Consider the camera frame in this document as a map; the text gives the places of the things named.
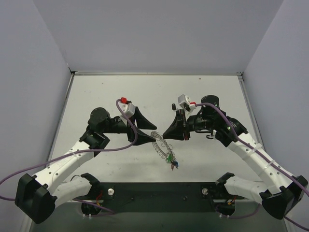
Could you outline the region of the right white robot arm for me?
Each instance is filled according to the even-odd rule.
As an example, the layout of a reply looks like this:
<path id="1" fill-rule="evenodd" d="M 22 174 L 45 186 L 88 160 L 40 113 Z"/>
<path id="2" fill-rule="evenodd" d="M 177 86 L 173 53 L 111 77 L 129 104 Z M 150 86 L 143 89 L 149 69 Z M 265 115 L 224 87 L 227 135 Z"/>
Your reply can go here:
<path id="1" fill-rule="evenodd" d="M 258 204 L 274 218 L 284 217 L 308 194 L 308 181 L 281 167 L 235 118 L 220 109 L 219 98 L 208 95 L 200 103 L 182 94 L 172 104 L 175 118 L 164 139 L 187 141 L 191 132 L 209 132 L 212 139 L 237 154 L 261 179 L 253 182 L 226 173 L 217 182 L 230 195 Z"/>

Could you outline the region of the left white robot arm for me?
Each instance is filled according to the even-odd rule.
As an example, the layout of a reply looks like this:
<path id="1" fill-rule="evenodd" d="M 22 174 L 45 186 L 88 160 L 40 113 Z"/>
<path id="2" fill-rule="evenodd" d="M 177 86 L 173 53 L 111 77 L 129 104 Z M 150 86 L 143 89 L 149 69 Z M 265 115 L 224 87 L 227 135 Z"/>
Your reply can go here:
<path id="1" fill-rule="evenodd" d="M 151 143 L 154 139 L 142 132 L 156 130 L 138 107 L 131 103 L 119 106 L 121 115 L 111 117 L 98 107 L 90 114 L 85 133 L 65 155 L 58 157 L 34 175 L 24 174 L 18 181 L 15 205 L 35 223 L 48 219 L 61 204 L 80 196 L 97 197 L 99 181 L 90 174 L 82 174 L 70 183 L 63 181 L 85 162 L 97 156 L 109 143 L 107 133 L 123 133 L 133 145 Z"/>

